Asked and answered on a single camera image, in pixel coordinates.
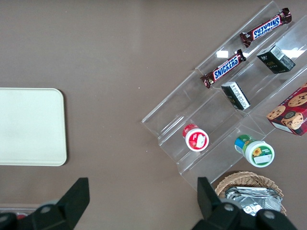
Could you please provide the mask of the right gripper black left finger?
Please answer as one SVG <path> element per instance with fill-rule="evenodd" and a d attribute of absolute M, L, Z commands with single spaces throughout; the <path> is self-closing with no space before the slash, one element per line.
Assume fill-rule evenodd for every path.
<path fill-rule="evenodd" d="M 21 220 L 23 230 L 72 230 L 90 202 L 89 180 L 79 178 L 55 204 L 46 204 Z"/>

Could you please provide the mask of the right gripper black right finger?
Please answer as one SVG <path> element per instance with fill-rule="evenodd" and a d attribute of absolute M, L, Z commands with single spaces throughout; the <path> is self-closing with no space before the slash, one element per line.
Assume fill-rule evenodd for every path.
<path fill-rule="evenodd" d="M 206 177 L 199 177 L 197 201 L 203 216 L 194 230 L 239 230 L 240 211 L 237 206 L 222 202 Z"/>

